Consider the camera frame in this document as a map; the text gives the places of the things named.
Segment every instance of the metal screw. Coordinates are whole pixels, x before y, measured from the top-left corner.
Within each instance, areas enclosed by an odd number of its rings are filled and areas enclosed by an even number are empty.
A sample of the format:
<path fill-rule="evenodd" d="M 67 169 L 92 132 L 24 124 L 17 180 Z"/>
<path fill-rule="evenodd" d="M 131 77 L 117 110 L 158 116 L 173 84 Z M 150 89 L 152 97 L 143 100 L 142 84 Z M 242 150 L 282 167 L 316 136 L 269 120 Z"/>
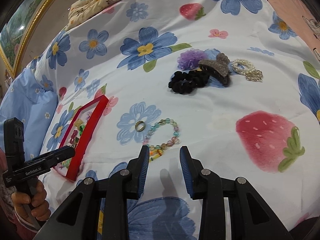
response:
<path fill-rule="evenodd" d="M 120 171 L 120 175 L 122 175 L 122 176 L 126 176 L 126 175 L 128 175 L 129 173 L 130 173 L 130 171 L 127 170 L 127 169 L 124 169 L 124 170 Z"/>
<path fill-rule="evenodd" d="M 239 178 L 237 179 L 237 181 L 238 181 L 240 184 L 244 184 L 244 183 L 247 182 L 247 180 L 246 180 L 245 178 L 243 178 L 243 177 L 239 177 Z"/>
<path fill-rule="evenodd" d="M 91 179 L 91 178 L 85 178 L 84 179 L 84 184 L 86 184 L 86 185 L 89 185 L 89 184 L 91 184 L 93 182 L 93 179 Z"/>
<path fill-rule="evenodd" d="M 202 175 L 209 175 L 210 173 L 211 173 L 211 171 L 208 170 L 208 169 L 203 169 L 203 170 L 201 170 L 201 174 L 202 174 Z"/>

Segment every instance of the blue pillow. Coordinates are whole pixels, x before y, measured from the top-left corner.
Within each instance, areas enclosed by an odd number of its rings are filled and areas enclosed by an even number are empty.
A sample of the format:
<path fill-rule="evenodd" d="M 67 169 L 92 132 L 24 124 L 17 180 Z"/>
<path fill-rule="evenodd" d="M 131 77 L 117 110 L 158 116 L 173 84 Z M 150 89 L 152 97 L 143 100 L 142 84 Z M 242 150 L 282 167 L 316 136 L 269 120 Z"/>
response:
<path fill-rule="evenodd" d="M 37 157 L 57 102 L 57 94 L 41 88 L 31 70 L 25 68 L 12 82 L 0 105 L 0 148 L 5 151 L 4 121 L 16 117 L 24 123 L 26 161 Z"/>

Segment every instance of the gold ring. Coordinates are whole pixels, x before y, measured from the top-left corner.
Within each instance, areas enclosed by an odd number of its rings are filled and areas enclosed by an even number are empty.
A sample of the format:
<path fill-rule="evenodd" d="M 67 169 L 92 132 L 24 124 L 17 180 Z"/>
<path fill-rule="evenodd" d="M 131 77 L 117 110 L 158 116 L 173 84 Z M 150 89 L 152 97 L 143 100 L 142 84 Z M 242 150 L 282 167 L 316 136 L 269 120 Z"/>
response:
<path fill-rule="evenodd" d="M 142 132 L 145 129 L 145 127 L 146 127 L 146 124 L 143 121 L 137 122 L 136 125 L 134 126 L 137 132 Z"/>

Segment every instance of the floral bed sheet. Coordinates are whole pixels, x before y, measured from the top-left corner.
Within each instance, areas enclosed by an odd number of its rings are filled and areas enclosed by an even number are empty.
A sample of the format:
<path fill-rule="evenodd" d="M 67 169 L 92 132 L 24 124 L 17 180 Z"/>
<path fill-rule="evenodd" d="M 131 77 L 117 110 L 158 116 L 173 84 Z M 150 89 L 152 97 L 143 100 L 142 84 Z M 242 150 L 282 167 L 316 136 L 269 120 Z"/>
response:
<path fill-rule="evenodd" d="M 175 71 L 219 52 L 252 62 L 263 82 L 230 69 L 226 88 L 214 78 L 188 95 L 168 88 Z M 182 145 L 219 176 L 247 178 L 288 229 L 319 215 L 320 66 L 267 0 L 122 0 L 59 33 L 28 67 L 59 95 L 41 153 L 59 147 L 77 107 L 109 98 L 77 181 L 54 170 L 41 176 L 52 211 L 85 177 L 125 168 L 150 127 L 170 118 L 181 144 L 150 162 L 142 198 L 128 202 L 131 239 L 198 238 L 201 201 L 186 192 Z M 139 120 L 142 132 L 134 129 Z M 171 137 L 164 126 L 149 143 Z"/>

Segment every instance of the black handle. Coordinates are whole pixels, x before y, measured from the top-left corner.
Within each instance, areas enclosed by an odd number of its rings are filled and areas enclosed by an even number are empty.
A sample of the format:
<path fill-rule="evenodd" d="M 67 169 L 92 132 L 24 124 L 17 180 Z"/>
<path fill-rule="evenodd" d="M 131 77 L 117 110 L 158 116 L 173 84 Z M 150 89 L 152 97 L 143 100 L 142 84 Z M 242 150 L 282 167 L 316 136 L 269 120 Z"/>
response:
<path fill-rule="evenodd" d="M 19 192 L 28 194 L 30 196 L 30 199 L 32 200 L 33 196 L 37 193 L 37 190 L 36 190 L 37 183 L 38 183 L 38 178 L 37 177 L 32 178 L 32 179 L 29 179 L 28 181 L 17 184 L 16 189 Z M 39 230 L 44 225 L 45 221 L 39 221 L 31 214 L 31 210 L 35 208 L 31 203 L 23 206 L 29 218 L 31 219 L 35 229 Z"/>

